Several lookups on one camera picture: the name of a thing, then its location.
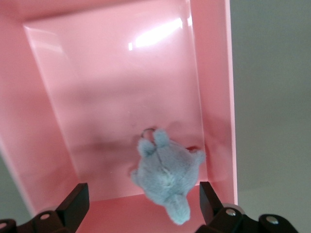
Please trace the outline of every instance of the pink box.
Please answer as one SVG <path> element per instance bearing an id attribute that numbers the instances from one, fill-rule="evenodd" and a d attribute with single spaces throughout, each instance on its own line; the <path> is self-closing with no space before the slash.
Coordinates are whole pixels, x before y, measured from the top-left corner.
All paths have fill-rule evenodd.
<path id="1" fill-rule="evenodd" d="M 33 215 L 87 182 L 80 233 L 194 232 L 198 186 L 176 226 L 130 180 L 150 127 L 237 204 L 229 0 L 1 0 L 0 32 L 1 152 Z"/>

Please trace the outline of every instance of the plush toy ear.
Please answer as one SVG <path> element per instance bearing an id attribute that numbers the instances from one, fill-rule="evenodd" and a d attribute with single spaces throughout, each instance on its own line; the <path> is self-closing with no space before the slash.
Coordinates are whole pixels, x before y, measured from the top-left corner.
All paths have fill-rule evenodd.
<path id="1" fill-rule="evenodd" d="M 168 135 L 162 129 L 157 129 L 154 132 L 154 139 L 155 139 L 155 144 L 157 147 L 165 147 L 165 146 L 168 146 L 170 143 L 170 139 Z"/>
<path id="2" fill-rule="evenodd" d="M 155 152 L 156 147 L 151 141 L 142 138 L 138 142 L 137 149 L 142 157 L 147 157 Z"/>
<path id="3" fill-rule="evenodd" d="M 190 207 L 187 198 L 183 195 L 175 194 L 171 196 L 164 204 L 164 207 L 171 220 L 177 225 L 182 225 L 190 219 Z"/>

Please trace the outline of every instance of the gray background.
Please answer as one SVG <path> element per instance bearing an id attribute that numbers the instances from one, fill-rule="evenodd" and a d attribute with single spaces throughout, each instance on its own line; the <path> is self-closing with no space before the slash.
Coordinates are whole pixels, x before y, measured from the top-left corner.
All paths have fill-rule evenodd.
<path id="1" fill-rule="evenodd" d="M 239 206 L 310 231 L 311 1 L 231 1 Z M 30 216 L 0 159 L 0 219 Z"/>

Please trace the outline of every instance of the stuffed animal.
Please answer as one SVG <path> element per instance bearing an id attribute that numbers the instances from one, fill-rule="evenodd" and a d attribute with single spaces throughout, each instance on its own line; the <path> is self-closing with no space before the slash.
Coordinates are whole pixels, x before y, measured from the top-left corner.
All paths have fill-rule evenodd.
<path id="1" fill-rule="evenodd" d="M 131 179 L 147 198 L 165 207 L 175 224 L 181 225 L 190 219 L 186 196 L 197 182 L 205 154 L 201 150 L 189 151 L 171 141 L 162 129 L 153 131 L 154 142 L 143 134 L 138 142 L 141 160 Z"/>

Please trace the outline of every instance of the plush toy tail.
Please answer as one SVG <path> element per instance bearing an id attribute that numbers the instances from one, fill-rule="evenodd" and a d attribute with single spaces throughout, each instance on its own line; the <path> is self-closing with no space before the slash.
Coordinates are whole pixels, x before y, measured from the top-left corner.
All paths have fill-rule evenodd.
<path id="1" fill-rule="evenodd" d="M 190 219 L 190 207 L 187 198 L 183 195 L 173 195 L 164 207 L 171 220 L 177 225 L 182 225 Z"/>

